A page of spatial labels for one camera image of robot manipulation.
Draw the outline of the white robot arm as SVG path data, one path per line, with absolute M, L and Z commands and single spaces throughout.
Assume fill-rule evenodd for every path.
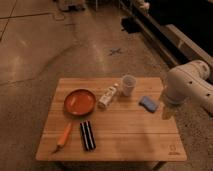
M 180 105 L 189 97 L 213 115 L 213 85 L 207 82 L 209 76 L 210 67 L 202 60 L 176 66 L 167 73 L 165 97 L 173 105 Z

